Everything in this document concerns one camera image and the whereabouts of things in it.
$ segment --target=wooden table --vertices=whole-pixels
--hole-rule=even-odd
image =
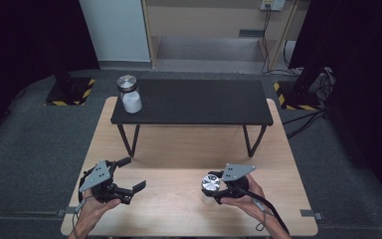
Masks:
[[[128,156],[122,138],[111,124],[116,97],[103,107],[82,172],[100,159],[119,160]],[[313,236],[317,225],[313,217],[301,216],[310,210],[287,137],[272,100],[268,100],[275,124],[266,131],[262,145],[253,157],[246,153],[242,127],[238,125],[143,125],[139,150],[131,164],[115,171],[113,182],[131,188],[147,181],[130,205],[108,211],[90,234],[99,236],[267,236],[257,231],[258,221],[238,208],[218,205],[201,192],[201,179],[226,163],[255,165],[253,178],[262,186],[267,200],[276,208],[291,236]],[[125,126],[133,135],[134,125]],[[248,126],[255,140],[259,126]],[[78,184],[70,207],[78,202]],[[73,229],[73,214],[67,214],[61,227],[64,235]]]

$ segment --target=black table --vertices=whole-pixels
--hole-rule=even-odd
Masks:
[[[134,156],[141,124],[234,124],[242,125],[249,157],[256,152],[273,118],[259,80],[148,80],[138,79],[142,109],[125,111],[120,98],[110,119],[117,124],[126,150]],[[123,129],[136,124],[132,147]],[[260,125],[260,134],[250,145],[247,125]]]

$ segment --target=white wall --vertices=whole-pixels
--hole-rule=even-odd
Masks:
[[[99,61],[150,62],[141,0],[80,0]]]

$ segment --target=wall outlet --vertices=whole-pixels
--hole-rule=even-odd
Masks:
[[[273,11],[282,11],[287,0],[263,0],[260,5],[260,10],[267,10],[267,5],[270,4],[270,9]]]

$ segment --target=gray floor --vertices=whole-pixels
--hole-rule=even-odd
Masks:
[[[292,41],[286,45],[288,61],[293,46]],[[100,66],[104,70],[261,74],[267,70],[267,67],[263,69],[264,62],[265,57],[255,39],[163,37],[153,68],[149,64],[120,62]],[[274,70],[287,70],[282,54]]]
[[[289,60],[292,43],[288,46]],[[82,107],[44,107],[52,77],[26,88],[0,127],[0,211],[12,213],[0,215],[0,238],[64,238],[61,219],[46,213],[69,202],[99,109],[116,94],[111,84],[119,75],[135,71],[154,78],[264,79],[267,97],[277,102],[273,83],[294,78],[262,74],[260,55],[254,40],[170,38],[161,45],[154,68],[117,63],[103,71],[74,72],[98,82]],[[276,69],[287,69],[284,59]],[[283,122],[307,114],[280,110]],[[303,123],[286,124],[286,133]],[[318,119],[289,144],[311,208],[323,215],[314,238],[382,238],[382,186],[370,170],[352,165],[331,122]],[[18,211],[42,214],[22,216]]]

